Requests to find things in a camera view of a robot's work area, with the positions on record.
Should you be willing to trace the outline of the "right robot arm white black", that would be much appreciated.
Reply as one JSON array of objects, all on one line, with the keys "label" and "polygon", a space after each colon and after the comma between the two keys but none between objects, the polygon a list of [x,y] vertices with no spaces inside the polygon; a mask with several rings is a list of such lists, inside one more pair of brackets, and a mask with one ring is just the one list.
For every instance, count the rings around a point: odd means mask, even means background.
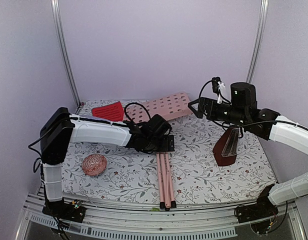
[{"label": "right robot arm white black", "polygon": [[[210,83],[218,99],[200,95],[189,102],[187,106],[196,117],[230,124],[231,129],[242,128],[264,140],[282,143],[308,155],[308,128],[274,110],[259,109],[254,85],[247,82],[231,84],[231,100],[227,100],[223,95],[226,87],[220,78],[215,77]],[[263,218],[272,206],[307,195],[308,171],[283,183],[265,187],[252,213],[256,218]]]}]

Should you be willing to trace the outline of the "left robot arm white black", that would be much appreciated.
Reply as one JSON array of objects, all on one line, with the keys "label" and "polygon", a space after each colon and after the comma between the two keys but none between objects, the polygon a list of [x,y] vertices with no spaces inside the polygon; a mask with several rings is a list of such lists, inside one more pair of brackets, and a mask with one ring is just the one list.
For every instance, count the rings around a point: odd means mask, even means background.
[{"label": "left robot arm white black", "polygon": [[137,152],[167,153],[175,150],[172,126],[161,115],[136,123],[132,119],[107,119],[69,113],[60,107],[40,130],[39,138],[28,145],[41,162],[45,200],[57,216],[68,213],[62,190],[62,164],[71,143],[110,144]]}]

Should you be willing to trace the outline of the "pink music stand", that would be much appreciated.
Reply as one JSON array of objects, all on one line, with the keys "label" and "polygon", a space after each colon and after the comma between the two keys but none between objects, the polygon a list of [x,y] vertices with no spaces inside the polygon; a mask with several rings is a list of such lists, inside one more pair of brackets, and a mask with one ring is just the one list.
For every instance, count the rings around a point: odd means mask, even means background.
[{"label": "pink music stand", "polygon": [[[134,123],[149,121],[154,115],[162,116],[166,121],[171,121],[190,114],[187,105],[189,97],[185,92],[173,93],[165,97],[142,103],[128,103],[124,107],[124,119]],[[157,177],[159,186],[159,207],[162,210],[177,207],[172,173],[168,152],[156,152]]]}]

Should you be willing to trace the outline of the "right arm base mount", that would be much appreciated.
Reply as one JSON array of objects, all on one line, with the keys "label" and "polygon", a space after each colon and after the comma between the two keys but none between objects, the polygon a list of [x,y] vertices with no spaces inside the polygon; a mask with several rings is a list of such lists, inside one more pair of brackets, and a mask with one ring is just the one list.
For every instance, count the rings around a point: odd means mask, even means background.
[{"label": "right arm base mount", "polygon": [[239,223],[273,217],[278,213],[278,208],[265,195],[260,195],[254,204],[239,205],[234,210],[234,216]]}]

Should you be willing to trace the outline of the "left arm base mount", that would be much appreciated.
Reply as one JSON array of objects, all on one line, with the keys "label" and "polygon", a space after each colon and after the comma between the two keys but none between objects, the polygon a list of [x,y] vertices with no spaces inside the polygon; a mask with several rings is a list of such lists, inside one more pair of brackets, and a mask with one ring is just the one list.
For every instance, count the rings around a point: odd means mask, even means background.
[{"label": "left arm base mount", "polygon": [[86,210],[87,208],[81,206],[77,201],[66,203],[63,199],[53,202],[46,200],[42,213],[55,219],[82,223]]}]

